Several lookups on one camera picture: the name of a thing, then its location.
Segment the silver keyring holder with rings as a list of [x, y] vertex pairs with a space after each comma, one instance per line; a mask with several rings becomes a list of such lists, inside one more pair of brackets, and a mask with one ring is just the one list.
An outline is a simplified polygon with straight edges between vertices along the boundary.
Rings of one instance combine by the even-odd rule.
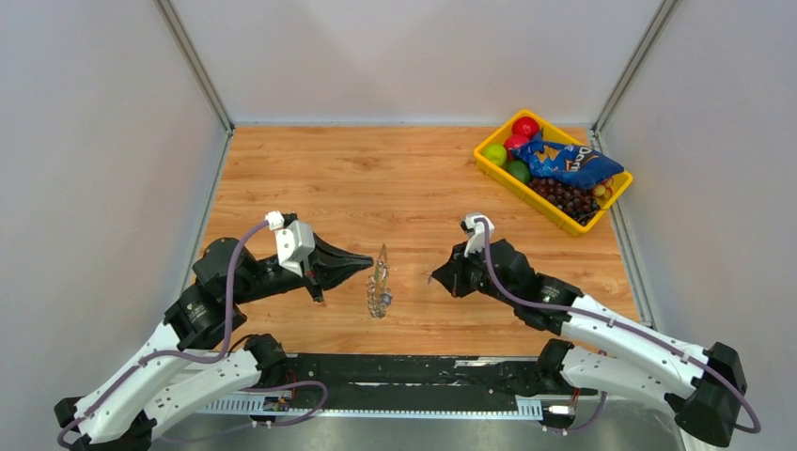
[[390, 265], [386, 245], [383, 244], [374, 263], [374, 272], [367, 279], [367, 309], [376, 319], [386, 316], [387, 309], [393, 302], [393, 295], [387, 281]]

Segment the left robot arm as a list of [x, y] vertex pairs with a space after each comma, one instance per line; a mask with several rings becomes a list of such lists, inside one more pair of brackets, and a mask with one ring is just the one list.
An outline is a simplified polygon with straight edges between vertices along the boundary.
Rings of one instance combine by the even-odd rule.
[[312, 300], [373, 259], [337, 248], [306, 224], [276, 229], [276, 254], [254, 257], [244, 240], [212, 242], [195, 281], [165, 311], [139, 351], [102, 386], [55, 405], [57, 442], [69, 450], [147, 450], [214, 400], [260, 384], [284, 390], [286, 354], [270, 334], [231, 345], [245, 323], [241, 305], [304, 288]]

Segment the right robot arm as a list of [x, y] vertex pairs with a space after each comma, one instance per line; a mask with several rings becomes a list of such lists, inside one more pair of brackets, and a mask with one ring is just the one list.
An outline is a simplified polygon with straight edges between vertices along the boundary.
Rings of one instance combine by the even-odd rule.
[[475, 253], [464, 243], [431, 273], [453, 297], [474, 292], [511, 306], [527, 326], [553, 334], [537, 379], [549, 392], [567, 385], [610, 392], [672, 414], [703, 443], [727, 447], [738, 430], [747, 390], [739, 353], [708, 348], [627, 319], [581, 289], [536, 272], [526, 256], [500, 240]]

